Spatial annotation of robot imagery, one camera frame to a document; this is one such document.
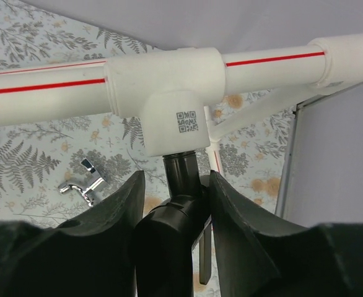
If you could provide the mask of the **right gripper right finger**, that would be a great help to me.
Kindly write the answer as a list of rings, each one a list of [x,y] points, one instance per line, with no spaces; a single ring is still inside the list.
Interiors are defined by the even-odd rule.
[[[363,223],[303,227],[209,178],[222,296],[363,296]]]

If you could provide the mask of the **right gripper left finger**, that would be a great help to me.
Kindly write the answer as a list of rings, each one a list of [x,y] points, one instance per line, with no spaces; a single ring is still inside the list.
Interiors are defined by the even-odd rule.
[[[128,248],[142,218],[145,177],[55,228],[0,221],[0,296],[134,296]]]

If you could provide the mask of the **dark long faucet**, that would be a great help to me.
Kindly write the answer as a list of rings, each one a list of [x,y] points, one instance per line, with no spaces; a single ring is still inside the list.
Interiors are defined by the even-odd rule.
[[[211,211],[194,151],[165,155],[170,197],[133,230],[130,247],[138,296],[193,296],[193,249],[200,284],[212,275]]]

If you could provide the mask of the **white pipe frame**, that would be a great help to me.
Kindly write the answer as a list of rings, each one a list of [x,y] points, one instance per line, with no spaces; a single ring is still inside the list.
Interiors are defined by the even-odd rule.
[[[0,126],[111,112],[139,118],[158,157],[362,82],[363,33],[234,54],[182,48],[0,71]]]

